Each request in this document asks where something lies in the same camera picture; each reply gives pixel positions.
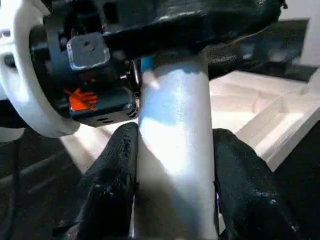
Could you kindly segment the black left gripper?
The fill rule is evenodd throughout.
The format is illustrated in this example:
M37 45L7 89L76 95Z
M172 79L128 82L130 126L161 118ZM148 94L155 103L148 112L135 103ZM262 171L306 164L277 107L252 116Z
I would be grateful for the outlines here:
M155 50L159 19L157 0L52 0L29 37L50 106L92 127L135 118L137 60Z

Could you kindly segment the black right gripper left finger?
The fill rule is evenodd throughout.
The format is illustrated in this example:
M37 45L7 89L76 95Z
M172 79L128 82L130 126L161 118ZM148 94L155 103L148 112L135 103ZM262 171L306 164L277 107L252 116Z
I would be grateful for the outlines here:
M100 156L81 177L55 240L128 240L137 190L138 125L112 134Z

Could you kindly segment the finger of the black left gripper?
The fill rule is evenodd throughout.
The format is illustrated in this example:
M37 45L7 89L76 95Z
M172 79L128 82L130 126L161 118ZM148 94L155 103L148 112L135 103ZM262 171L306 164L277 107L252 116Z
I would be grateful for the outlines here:
M276 23L284 0L117 0L118 28L103 35L112 52L137 59L225 45Z
M232 72L242 61L238 47L207 48L208 76L217 78Z

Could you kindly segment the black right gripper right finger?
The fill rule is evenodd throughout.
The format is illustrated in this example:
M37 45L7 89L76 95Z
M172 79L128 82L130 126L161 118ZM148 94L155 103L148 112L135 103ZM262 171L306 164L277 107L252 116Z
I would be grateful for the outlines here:
M230 240L305 240L299 218L273 172L231 131L212 131L215 187Z

